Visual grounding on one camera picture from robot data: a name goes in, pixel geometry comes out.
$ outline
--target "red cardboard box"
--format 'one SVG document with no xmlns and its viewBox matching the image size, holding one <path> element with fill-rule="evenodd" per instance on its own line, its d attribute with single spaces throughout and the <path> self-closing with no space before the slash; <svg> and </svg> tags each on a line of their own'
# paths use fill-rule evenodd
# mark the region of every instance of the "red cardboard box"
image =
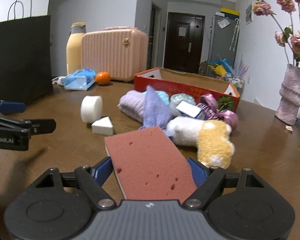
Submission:
<svg viewBox="0 0 300 240">
<path fill-rule="evenodd" d="M 196 102 L 200 96 L 212 94 L 218 101 L 219 110 L 235 112 L 240 100 L 240 95 L 232 83 L 166 68 L 153 68 L 135 74 L 135 90 L 144 92 L 149 85 L 155 90 L 167 92 L 170 97 L 179 93 L 191 95 Z"/>
</svg>

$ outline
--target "bottle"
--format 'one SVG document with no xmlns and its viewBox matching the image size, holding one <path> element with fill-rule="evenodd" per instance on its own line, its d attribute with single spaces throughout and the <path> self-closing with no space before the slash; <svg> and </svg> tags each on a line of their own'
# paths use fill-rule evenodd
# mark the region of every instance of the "bottle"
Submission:
<svg viewBox="0 0 300 240">
<path fill-rule="evenodd" d="M 72 24 L 70 37 L 66 46 L 66 63 L 68 75 L 78 69 L 81 69 L 81 40 L 85 33 L 85 22 Z"/>
</svg>

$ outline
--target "brown table surface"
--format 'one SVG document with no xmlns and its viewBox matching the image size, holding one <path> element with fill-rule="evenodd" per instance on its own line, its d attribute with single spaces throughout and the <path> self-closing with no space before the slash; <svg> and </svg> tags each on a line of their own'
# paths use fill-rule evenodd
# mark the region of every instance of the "brown table surface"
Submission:
<svg viewBox="0 0 300 240">
<path fill-rule="evenodd" d="M 0 150 L 0 236 L 9 239 L 3 225 L 5 207 L 31 182 L 50 167 L 61 172 L 73 171 L 84 164 L 95 165 L 106 156 L 104 136 L 96 135 L 81 121 L 80 106 L 86 95 L 101 95 L 103 115 L 108 115 L 116 134 L 136 130 L 140 124 L 117 108 L 121 96 L 132 84 L 114 82 L 95 86 L 89 91 L 65 91 L 54 87 L 46 95 L 12 118 L 54 118 L 57 128 L 52 134 L 33 136 L 27 152 Z M 285 130 L 274 111 L 241 101 L 237 110 L 240 122 L 231 134 L 236 152 L 230 172 L 250 167 L 282 194 L 294 207 L 296 221 L 291 240 L 300 240 L 300 129 Z M 195 148 L 179 147 L 185 157 L 196 157 Z M 104 189 L 117 201 L 122 194 L 114 178 Z"/>
</svg>

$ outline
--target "suitcase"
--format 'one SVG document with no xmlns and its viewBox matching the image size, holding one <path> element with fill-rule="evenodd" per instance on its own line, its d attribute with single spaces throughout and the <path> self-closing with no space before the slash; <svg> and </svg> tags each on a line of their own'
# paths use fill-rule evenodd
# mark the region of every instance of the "suitcase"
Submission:
<svg viewBox="0 0 300 240">
<path fill-rule="evenodd" d="M 111 27 L 82 38 L 81 67 L 107 71 L 111 79 L 131 81 L 146 70 L 148 35 L 132 27 Z"/>
</svg>

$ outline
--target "orange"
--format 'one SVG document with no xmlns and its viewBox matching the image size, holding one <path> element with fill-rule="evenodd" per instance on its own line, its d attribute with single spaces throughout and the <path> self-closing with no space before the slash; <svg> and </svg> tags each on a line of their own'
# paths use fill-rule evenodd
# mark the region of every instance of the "orange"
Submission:
<svg viewBox="0 0 300 240">
<path fill-rule="evenodd" d="M 103 72 L 99 72 L 96 75 L 96 82 L 100 86 L 109 84 L 110 80 L 111 80 L 111 77 L 110 77 L 109 72 L 103 71 Z"/>
</svg>

